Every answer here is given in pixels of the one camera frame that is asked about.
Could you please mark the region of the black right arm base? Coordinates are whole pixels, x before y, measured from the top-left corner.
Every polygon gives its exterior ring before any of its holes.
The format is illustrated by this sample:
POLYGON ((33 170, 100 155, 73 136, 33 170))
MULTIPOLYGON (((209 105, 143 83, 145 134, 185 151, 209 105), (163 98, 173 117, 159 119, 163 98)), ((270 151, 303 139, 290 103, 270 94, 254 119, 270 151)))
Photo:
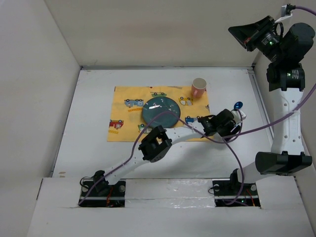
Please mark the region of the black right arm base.
POLYGON ((214 195, 216 207, 261 207, 255 183, 234 186, 229 179, 212 179, 208 192, 214 195))

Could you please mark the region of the yellow car-print placemat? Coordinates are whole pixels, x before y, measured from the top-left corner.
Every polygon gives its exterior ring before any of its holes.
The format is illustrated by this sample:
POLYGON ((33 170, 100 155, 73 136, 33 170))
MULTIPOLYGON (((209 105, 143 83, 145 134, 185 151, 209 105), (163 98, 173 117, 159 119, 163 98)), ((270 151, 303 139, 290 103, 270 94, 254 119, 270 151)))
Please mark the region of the yellow car-print placemat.
POLYGON ((140 132, 147 135, 152 129, 142 119, 144 104, 155 97, 169 97, 180 107, 180 121, 174 127, 194 122, 210 115, 208 95, 194 98, 190 86, 117 86, 114 89, 108 128, 109 142, 133 142, 140 132))

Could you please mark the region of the pink ceramic mug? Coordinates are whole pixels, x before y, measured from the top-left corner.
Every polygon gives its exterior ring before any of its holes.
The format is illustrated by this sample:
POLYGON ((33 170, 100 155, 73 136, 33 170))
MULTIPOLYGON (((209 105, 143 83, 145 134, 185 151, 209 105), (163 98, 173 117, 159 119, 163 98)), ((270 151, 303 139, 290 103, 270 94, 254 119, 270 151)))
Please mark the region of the pink ceramic mug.
POLYGON ((203 78, 195 78, 191 86, 191 94, 194 98, 200 98, 206 91, 207 82, 203 78))

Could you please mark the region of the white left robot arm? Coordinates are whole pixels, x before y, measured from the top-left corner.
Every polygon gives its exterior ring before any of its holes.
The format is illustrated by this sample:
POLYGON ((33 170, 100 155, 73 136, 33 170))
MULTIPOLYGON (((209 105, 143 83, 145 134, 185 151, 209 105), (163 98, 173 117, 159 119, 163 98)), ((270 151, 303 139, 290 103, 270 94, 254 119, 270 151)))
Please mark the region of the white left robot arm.
POLYGON ((215 134, 222 138, 235 135, 241 132, 244 117, 245 114, 238 109, 224 109, 217 115, 201 117, 194 122, 181 121, 181 127, 163 128, 159 125, 145 136, 138 151, 135 151, 136 144, 133 144, 131 155, 126 161, 110 171, 97 171, 92 177, 93 185, 89 190, 94 190, 100 196, 106 195, 121 178, 141 165, 161 160, 171 146, 177 143, 194 138, 210 139, 215 134))

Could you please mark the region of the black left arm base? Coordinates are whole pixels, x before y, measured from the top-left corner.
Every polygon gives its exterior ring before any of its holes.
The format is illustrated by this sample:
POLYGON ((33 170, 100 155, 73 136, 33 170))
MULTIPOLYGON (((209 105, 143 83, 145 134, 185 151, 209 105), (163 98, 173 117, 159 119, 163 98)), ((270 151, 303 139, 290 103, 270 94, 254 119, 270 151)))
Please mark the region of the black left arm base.
POLYGON ((120 208, 125 207, 125 190, 126 181, 118 181, 113 186, 107 186, 99 192, 93 188, 87 198, 89 188, 94 184, 90 178, 84 178, 81 181, 81 193, 79 197, 80 207, 104 207, 104 208, 120 208))

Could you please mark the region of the teal ceramic plate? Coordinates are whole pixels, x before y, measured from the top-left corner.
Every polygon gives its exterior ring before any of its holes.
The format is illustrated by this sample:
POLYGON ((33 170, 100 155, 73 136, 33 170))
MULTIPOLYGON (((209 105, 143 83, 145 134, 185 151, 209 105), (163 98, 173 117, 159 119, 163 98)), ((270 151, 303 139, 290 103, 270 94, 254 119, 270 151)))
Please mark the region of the teal ceramic plate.
POLYGON ((150 125, 151 128, 161 125, 163 128, 172 128, 181 116, 179 105, 169 97, 155 97, 148 100, 142 108, 142 119, 146 124, 156 118, 150 125))

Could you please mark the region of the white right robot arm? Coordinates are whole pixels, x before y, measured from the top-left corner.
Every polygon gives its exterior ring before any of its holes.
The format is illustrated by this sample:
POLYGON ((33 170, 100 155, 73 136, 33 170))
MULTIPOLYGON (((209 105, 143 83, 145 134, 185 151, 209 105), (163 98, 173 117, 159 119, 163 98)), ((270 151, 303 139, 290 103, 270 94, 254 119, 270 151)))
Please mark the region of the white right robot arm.
POLYGON ((258 152, 253 163, 232 172, 228 188, 235 195, 243 192, 246 184, 273 175, 290 176, 312 164, 301 140, 300 108, 308 96, 303 95, 305 72, 300 62, 312 48, 316 33, 306 23, 292 25, 287 33, 278 33, 277 28, 282 29, 282 24, 267 16, 228 29, 247 51, 258 49, 270 60, 266 76, 275 118, 270 152, 258 152))

